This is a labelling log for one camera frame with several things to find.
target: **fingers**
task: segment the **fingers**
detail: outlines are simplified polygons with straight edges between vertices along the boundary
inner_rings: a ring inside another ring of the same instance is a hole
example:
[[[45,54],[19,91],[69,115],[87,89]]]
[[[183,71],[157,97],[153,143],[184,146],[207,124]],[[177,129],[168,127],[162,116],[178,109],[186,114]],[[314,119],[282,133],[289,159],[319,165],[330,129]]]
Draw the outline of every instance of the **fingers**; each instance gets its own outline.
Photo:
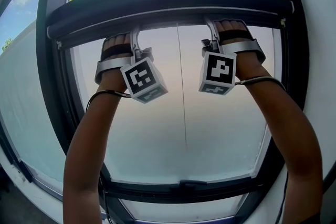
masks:
[[[247,30],[244,23],[236,20],[223,20],[221,22],[215,22],[218,32],[228,31],[228,30]]]
[[[121,45],[121,44],[129,44],[131,40],[131,36],[130,34],[122,34],[122,35],[117,35],[115,37],[111,37],[110,39],[106,40],[103,44],[103,51],[107,50],[110,47],[113,47],[115,45]],[[118,55],[114,55],[111,56],[109,58],[107,58],[107,60],[109,59],[114,59],[114,58],[120,58],[120,57],[128,57],[128,56],[132,56],[132,54],[118,54]]]
[[[246,26],[245,26],[242,22],[238,22],[238,26],[239,26],[239,29],[240,29],[240,30],[245,30],[245,31],[247,31]]]
[[[125,35],[117,35],[115,38],[115,45],[124,44]]]
[[[223,26],[223,28],[224,28],[225,31],[227,31],[227,30],[233,30],[233,27],[232,27],[230,21],[228,21],[228,20],[222,21],[222,26]]]
[[[223,32],[224,28],[222,27],[221,22],[215,22],[218,32]]]
[[[125,44],[131,43],[131,34],[130,33],[126,34],[124,43]]]
[[[232,20],[231,22],[232,29],[239,29],[239,24],[236,20]]]

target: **wrist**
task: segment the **wrist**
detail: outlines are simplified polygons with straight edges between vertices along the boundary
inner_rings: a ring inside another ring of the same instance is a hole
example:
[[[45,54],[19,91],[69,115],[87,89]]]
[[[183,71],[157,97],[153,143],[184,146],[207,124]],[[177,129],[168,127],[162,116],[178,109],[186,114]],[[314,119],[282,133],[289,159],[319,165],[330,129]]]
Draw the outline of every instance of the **wrist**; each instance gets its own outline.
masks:
[[[113,90],[124,92],[127,86],[119,69],[109,70],[102,74],[101,82],[97,91]]]
[[[260,64],[254,52],[237,54],[236,77],[246,80],[258,76],[270,76],[267,70]]]

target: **tree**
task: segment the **tree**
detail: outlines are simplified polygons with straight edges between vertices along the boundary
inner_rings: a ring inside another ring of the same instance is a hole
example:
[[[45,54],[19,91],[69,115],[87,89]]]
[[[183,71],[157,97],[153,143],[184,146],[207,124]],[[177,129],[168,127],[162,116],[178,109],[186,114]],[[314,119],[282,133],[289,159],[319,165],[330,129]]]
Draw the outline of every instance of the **tree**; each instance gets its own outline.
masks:
[[[10,46],[10,44],[12,43],[12,41],[13,40],[11,38],[7,39],[5,41],[5,46],[2,47],[2,51],[5,51]]]

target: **white wall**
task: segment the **white wall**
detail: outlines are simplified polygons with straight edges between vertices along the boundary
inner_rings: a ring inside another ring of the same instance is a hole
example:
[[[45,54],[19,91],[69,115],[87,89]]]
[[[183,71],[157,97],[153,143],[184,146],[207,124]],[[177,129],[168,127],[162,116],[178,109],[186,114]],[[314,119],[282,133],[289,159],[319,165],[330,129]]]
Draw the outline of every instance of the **white wall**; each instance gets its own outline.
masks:
[[[305,114],[313,125],[322,151],[323,176],[336,160],[336,0],[302,0],[307,20],[310,70]],[[246,223],[274,223],[279,211],[286,173]]]

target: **hand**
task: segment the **hand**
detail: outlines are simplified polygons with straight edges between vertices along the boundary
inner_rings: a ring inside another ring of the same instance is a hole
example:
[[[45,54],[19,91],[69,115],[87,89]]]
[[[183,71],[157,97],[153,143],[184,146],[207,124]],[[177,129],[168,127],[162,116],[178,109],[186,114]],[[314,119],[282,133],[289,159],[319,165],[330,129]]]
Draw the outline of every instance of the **hand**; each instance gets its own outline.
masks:
[[[130,43],[130,34],[118,35],[104,42],[103,51],[115,45],[129,44],[129,43]],[[114,58],[129,57],[129,56],[132,56],[132,55],[131,54],[119,54],[119,55],[111,56],[107,58],[106,60],[114,59]],[[101,76],[101,82],[99,84],[99,88],[97,91],[114,90],[114,91],[124,92],[126,89],[127,89],[127,86],[124,82],[124,78],[121,74],[120,69],[112,69],[112,70],[103,72]]]
[[[221,22],[215,22],[218,32],[223,32],[227,30],[246,30],[245,25],[242,22],[235,20],[224,20]],[[247,41],[247,38],[233,38],[225,41],[221,41],[221,45]],[[236,76],[240,80],[245,80],[248,78],[256,76],[269,76],[269,73],[260,64],[257,54],[255,52],[239,52],[237,53],[237,67]]]

